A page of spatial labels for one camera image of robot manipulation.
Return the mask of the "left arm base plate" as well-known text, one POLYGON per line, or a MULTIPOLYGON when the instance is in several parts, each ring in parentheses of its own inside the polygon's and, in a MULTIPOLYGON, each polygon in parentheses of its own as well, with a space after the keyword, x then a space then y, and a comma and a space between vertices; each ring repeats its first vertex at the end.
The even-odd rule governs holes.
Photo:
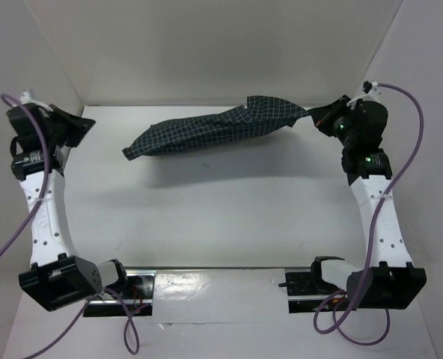
MULTIPOLYGON (((148 269, 128 269, 128 281, 120 296, 134 316, 152 316, 156 272, 148 269)), ((86 318, 126 317, 120 302, 109 294, 103 294, 85 309, 86 318)))

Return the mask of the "dark checked pillowcase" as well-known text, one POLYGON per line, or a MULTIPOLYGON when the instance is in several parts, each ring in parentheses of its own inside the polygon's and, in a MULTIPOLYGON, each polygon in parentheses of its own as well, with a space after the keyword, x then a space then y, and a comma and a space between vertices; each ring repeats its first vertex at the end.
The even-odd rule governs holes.
POLYGON ((249 96, 246 104, 218 114, 164 120, 153 124, 123 149, 129 161, 141 156, 165 156, 202 150, 268 135, 297 120, 308 111, 273 96, 249 96))

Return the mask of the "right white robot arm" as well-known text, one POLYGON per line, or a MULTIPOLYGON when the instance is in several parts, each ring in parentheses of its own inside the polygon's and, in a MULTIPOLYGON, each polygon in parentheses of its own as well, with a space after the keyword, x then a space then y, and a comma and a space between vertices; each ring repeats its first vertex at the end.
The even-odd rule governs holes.
POLYGON ((366 260, 359 269, 340 257, 316 257, 308 276, 317 293, 342 290, 355 308, 403 310, 427 282, 414 265, 397 217, 394 174, 381 148, 388 110, 379 102, 383 87, 365 82, 363 94, 342 96, 330 105, 309 110, 315 127, 342 144, 341 165, 361 214, 366 260))

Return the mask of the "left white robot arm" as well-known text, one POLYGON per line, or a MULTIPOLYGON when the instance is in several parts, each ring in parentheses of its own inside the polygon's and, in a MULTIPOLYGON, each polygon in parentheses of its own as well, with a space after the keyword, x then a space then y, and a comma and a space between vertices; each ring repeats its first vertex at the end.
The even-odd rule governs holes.
POLYGON ((122 298, 129 278, 120 261, 96 264, 77 253, 71 239, 64 202, 64 169, 71 149, 95 125, 36 100, 26 90, 19 99, 4 95, 8 120, 16 132, 10 143, 11 170, 29 210, 31 259, 19 275, 23 292, 49 312, 108 293, 122 298))

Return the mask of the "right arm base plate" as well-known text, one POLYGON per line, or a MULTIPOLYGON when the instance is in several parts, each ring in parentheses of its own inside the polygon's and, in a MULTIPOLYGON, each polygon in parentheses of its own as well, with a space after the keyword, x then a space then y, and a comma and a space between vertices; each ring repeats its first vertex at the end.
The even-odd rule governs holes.
POLYGON ((332 284, 315 283, 309 268, 286 269, 284 275, 278 286, 286 289, 290 314, 314 313, 326 297, 338 291, 332 284))

